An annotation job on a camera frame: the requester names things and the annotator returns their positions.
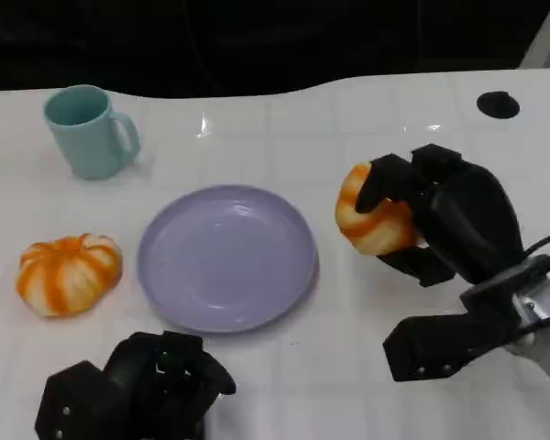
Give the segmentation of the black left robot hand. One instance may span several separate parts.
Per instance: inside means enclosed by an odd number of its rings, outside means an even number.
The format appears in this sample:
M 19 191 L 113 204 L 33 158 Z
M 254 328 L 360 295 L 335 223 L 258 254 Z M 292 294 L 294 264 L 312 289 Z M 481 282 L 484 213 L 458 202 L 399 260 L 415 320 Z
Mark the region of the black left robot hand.
M 128 400 L 130 439 L 203 439 L 204 417 L 237 385 L 197 335 L 136 332 L 121 341 L 104 374 Z

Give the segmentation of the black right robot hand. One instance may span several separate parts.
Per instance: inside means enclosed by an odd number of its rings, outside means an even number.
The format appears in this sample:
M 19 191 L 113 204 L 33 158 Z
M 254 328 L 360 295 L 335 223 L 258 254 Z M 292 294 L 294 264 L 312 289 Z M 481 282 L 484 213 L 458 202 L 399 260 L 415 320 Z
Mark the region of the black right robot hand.
M 449 148 L 427 144 L 410 160 L 395 154 L 371 162 L 356 210 L 403 202 L 425 241 L 392 250 L 380 260 L 424 287 L 460 275 L 476 285 L 524 259 L 519 222 L 499 180 Z

